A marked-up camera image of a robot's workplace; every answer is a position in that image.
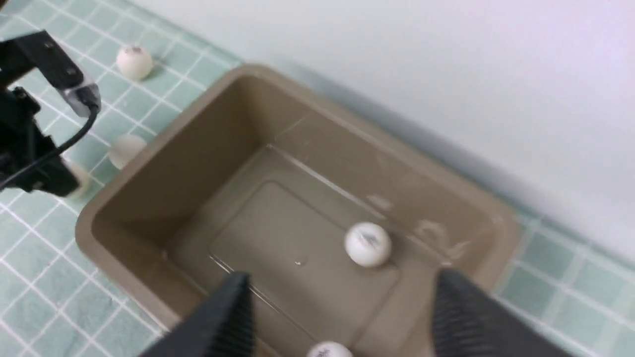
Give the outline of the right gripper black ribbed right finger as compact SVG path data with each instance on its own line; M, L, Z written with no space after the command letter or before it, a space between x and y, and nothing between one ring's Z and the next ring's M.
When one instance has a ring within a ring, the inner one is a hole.
M433 347L438 357L569 357L456 269L436 276Z

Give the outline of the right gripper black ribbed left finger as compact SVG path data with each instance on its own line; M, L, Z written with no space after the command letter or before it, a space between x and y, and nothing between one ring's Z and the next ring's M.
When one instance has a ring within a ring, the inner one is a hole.
M142 357L252 357L254 305L247 273L231 273Z

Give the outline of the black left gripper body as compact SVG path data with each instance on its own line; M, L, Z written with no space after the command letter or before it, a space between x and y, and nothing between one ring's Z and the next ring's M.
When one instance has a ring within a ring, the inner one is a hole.
M0 98L0 174L1 181L57 148L36 122L40 104L22 87L4 90ZM79 189L73 172L57 156L38 169L12 181L8 189L31 193L70 195Z

